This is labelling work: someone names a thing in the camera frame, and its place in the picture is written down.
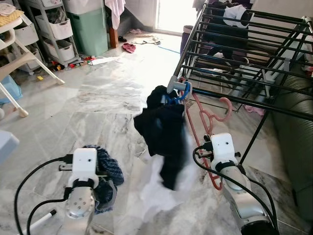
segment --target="sandal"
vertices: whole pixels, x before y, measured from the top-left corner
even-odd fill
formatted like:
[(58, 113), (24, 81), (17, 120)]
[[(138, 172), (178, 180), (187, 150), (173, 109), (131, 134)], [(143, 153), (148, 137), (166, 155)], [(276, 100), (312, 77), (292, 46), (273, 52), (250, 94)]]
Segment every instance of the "sandal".
[(125, 39), (123, 36), (118, 36), (118, 41), (121, 43), (127, 42), (127, 39)]

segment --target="wall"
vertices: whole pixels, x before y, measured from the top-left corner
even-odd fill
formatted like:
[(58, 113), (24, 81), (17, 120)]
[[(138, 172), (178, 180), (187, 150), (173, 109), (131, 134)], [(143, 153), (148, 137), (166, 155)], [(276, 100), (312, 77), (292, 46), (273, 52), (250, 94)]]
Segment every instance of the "wall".
[[(302, 16), (313, 16), (313, 0), (256, 0), (252, 7), (252, 10), (301, 18)], [(253, 18), (252, 21), (285, 28), (294, 27), (294, 25), (290, 23), (272, 21), (267, 19)], [(269, 29), (255, 28), (252, 26), (250, 26), (249, 29), (258, 30), (266, 33), (280, 34), (282, 36), (288, 35), (287, 33), (272, 31)], [(260, 38), (260, 41), (262, 41), (262, 39), (268, 39), (283, 42), (284, 40), (276, 37), (254, 34), (251, 32), (249, 33), (249, 36), (258, 37)], [(276, 50), (275, 48), (272, 47), (267, 46), (262, 47), (266, 47), (269, 50)]]
[(125, 0), (126, 8), (144, 25), (154, 26), (156, 0)]
[(252, 9), (301, 18), (313, 16), (313, 0), (256, 0)]

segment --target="blue object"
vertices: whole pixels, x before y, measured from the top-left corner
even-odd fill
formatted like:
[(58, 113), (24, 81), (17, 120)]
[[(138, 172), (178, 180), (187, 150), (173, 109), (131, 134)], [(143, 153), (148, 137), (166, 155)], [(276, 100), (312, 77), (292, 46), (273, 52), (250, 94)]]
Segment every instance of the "blue object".
[[(1, 84), (6, 88), (6, 90), (11, 94), (11, 96), (16, 100), (23, 97), (20, 87), (15, 83), (13, 78), (10, 75), (7, 75), (2, 81)], [(0, 104), (9, 103), (10, 100), (7, 97), (0, 98)]]
[(179, 104), (179, 101), (184, 100), (185, 97), (188, 95), (190, 91), (190, 83), (189, 82), (184, 82), (186, 84), (186, 88), (184, 91), (184, 95), (182, 97), (176, 97), (176, 98), (170, 98), (167, 96), (167, 103), (168, 104)]

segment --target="plaid fabric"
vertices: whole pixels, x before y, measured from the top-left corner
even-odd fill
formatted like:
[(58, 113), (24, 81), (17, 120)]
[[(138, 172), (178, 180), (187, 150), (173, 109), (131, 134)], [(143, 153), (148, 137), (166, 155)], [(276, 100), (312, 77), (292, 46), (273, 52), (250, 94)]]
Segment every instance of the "plaid fabric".
[[(124, 176), (121, 168), (118, 166), (117, 160), (111, 158), (108, 152), (98, 145), (86, 145), (84, 148), (95, 148), (97, 150), (97, 170), (106, 171), (109, 173), (109, 179), (114, 183), (114, 186), (119, 186), (124, 183)], [(103, 205), (112, 200), (113, 189), (107, 182), (108, 178), (100, 177), (99, 185), (95, 188), (96, 197), (95, 214), (100, 214), (112, 210), (112, 207), (103, 209)]]

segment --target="chair leg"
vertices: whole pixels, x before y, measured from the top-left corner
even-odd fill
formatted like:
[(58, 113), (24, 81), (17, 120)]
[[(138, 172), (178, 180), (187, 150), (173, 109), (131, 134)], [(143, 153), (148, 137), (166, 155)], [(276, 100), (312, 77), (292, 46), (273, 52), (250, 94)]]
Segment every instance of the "chair leg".
[(0, 90), (8, 97), (9, 101), (14, 105), (14, 107), (19, 111), (21, 117), (28, 116), (28, 112), (23, 109), (18, 102), (11, 96), (11, 94), (6, 90), (6, 88), (0, 83)]
[[(18, 39), (15, 39), (15, 43), (16, 43), (17, 45), (19, 45), (19, 47), (22, 48), (23, 51), (25, 51), (25, 52), (30, 52)], [(60, 78), (58, 78), (56, 75), (54, 75), (54, 73), (51, 72), (51, 71), (50, 71), (38, 58), (36, 58), (35, 56), (34, 56), (34, 60), (36, 60), (36, 62), (38, 63), (38, 65), (40, 65), (40, 67), (43, 68), (51, 77), (53, 77), (54, 79), (56, 79), (56, 80), (57, 80), (57, 83), (58, 83), (59, 85), (63, 85), (63, 84), (65, 83), (62, 79), (60, 79)]]
[(54, 79), (57, 80), (57, 83), (59, 85), (63, 85), (65, 83), (65, 81), (63, 81), (62, 79), (60, 79), (56, 75), (54, 75), (54, 73), (51, 72), (50, 69), (48, 69), (39, 59), (36, 58), (35, 60), (41, 66), (41, 68), (43, 68), (51, 77), (53, 77)]

